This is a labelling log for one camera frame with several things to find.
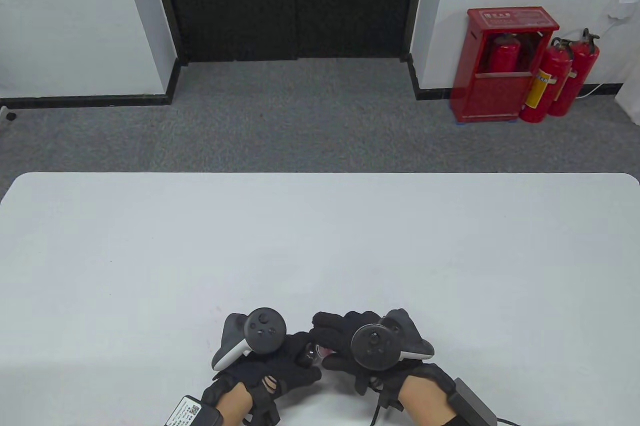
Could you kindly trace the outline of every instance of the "black baseboard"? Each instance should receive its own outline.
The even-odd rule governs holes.
[[[418,84],[418,77],[416,76],[416,68],[414,68],[414,59],[411,53],[407,56],[407,65],[409,66],[409,75],[411,76],[411,83],[413,84],[413,94],[418,101],[423,100],[448,100],[451,98],[451,88],[420,88]],[[585,84],[580,90],[580,95],[583,96],[590,93],[597,84]],[[600,88],[595,90],[592,95],[617,95],[622,88],[622,83],[605,83]]]
[[[413,94],[416,100],[448,100],[451,98],[451,88],[430,88],[428,90],[420,88],[418,75],[416,75],[416,68],[414,67],[414,57],[411,56],[411,53],[406,57],[406,64],[409,67],[409,76],[411,77]]]
[[[52,96],[41,98],[0,98],[0,106],[27,108],[91,108],[96,106],[157,106],[171,104],[182,65],[173,64],[169,84],[163,95]]]
[[[584,96],[588,93],[591,93],[597,84],[585,84],[580,90],[580,94],[578,96]],[[622,88],[622,83],[605,83],[600,88],[595,90],[592,95],[617,95]]]

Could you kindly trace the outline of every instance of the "gray carpet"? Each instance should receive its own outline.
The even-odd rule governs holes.
[[[458,126],[397,60],[195,63],[174,104],[35,109],[0,124],[0,197],[25,172],[624,172],[640,127],[612,97],[540,125]]]

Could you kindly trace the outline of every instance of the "glove strap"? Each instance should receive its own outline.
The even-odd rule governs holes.
[[[442,369],[435,363],[418,366],[418,368],[411,371],[411,376],[418,376],[418,378],[432,380],[442,391],[445,392],[447,397],[450,397],[456,392],[455,381],[453,381],[451,376],[442,371]]]
[[[423,364],[418,366],[409,372],[406,376],[398,377],[397,381],[385,381],[382,391],[377,399],[377,405],[380,408],[396,408],[398,411],[403,411],[405,408],[398,400],[400,389],[405,383],[407,376],[417,376],[418,378],[425,378],[431,380],[438,385],[438,387],[445,392],[447,397],[450,397],[456,392],[456,383],[451,379],[451,376],[446,374],[436,364]]]
[[[249,412],[252,415],[251,422],[244,422],[250,426],[276,426],[280,422],[278,408],[274,403],[274,398],[260,383],[258,386],[248,388],[247,392],[253,398],[253,408]]]
[[[218,374],[213,379],[214,383],[204,390],[202,403],[216,407],[222,396],[236,387],[240,381],[228,374]],[[245,426],[276,426],[280,422],[280,415],[274,403],[274,398],[265,389],[262,381],[254,387],[247,387],[247,392],[253,399],[253,407],[249,414],[251,421],[242,420]]]
[[[202,403],[215,408],[220,398],[234,389],[239,381],[226,374],[216,375],[213,381],[214,383],[202,393]]]

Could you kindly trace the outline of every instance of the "fire extinguisher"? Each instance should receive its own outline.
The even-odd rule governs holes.
[[[569,78],[574,53],[569,40],[554,38],[546,49],[540,70],[533,80],[531,91],[520,112],[520,118],[528,123],[540,123],[545,119],[551,104],[562,92]]]
[[[511,73],[516,70],[520,57],[521,43],[514,34],[498,36],[493,42],[489,59],[490,73]]]
[[[589,28],[585,28],[581,40],[571,43],[571,51],[574,56],[573,67],[560,97],[549,108],[549,115],[565,116],[569,113],[569,109],[578,98],[580,90],[585,85],[589,73],[592,72],[600,56],[600,49],[594,43],[594,40],[597,39],[600,39],[598,35],[592,35],[589,33]]]

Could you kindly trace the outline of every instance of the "forearm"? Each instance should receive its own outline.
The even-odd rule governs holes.
[[[238,426],[249,414],[254,401],[242,383],[238,383],[230,392],[222,396],[217,410],[222,415],[222,426]]]
[[[447,402],[447,395],[425,378],[409,376],[398,399],[416,426],[443,426],[457,416]]]

